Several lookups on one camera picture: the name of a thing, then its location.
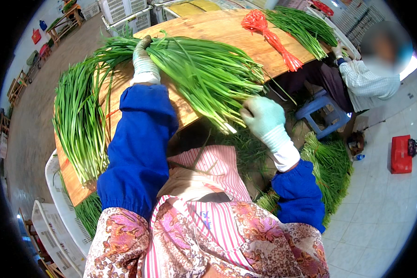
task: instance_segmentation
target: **red ribbon bundle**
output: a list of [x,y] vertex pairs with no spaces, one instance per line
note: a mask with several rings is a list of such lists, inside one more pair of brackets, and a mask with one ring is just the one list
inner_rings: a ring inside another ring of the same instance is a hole
[[261,32],[267,42],[273,46],[283,56],[283,61],[289,71],[295,72],[301,68],[303,63],[287,51],[281,44],[280,38],[269,30],[267,27],[267,20],[260,10],[252,10],[248,13],[241,22],[241,26],[250,32]]

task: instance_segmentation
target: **tiled floor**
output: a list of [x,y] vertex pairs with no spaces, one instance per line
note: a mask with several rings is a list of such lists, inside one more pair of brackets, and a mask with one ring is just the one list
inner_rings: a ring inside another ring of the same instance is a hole
[[323,245],[331,278],[378,278],[397,257],[417,218],[417,156],[411,174],[389,171],[391,138],[417,139],[417,105],[365,131],[366,157],[354,174]]

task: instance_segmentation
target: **dark pants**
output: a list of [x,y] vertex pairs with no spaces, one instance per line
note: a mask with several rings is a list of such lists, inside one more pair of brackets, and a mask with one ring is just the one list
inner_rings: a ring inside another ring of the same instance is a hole
[[[275,81],[290,95],[300,90],[305,80],[313,85],[323,87],[345,112],[354,112],[346,84],[341,78],[339,70],[331,68],[321,61],[314,60],[304,64],[303,68],[296,72],[287,72],[275,78]],[[275,85],[272,85],[272,88],[283,94]]]

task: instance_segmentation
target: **red box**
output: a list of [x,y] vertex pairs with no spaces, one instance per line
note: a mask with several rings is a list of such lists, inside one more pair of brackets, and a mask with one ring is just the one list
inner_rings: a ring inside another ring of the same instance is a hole
[[392,137],[391,173],[405,174],[412,172],[412,157],[408,155],[410,135]]

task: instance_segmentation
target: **concrete floor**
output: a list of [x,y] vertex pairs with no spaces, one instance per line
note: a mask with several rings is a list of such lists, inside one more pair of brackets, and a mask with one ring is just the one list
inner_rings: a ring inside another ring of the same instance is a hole
[[52,203],[45,164],[56,148],[51,122],[54,88],[69,64],[84,60],[102,46],[100,28],[107,35],[98,14],[62,39],[13,110],[4,168],[11,209],[17,213],[22,208],[24,219],[31,218],[36,198]]

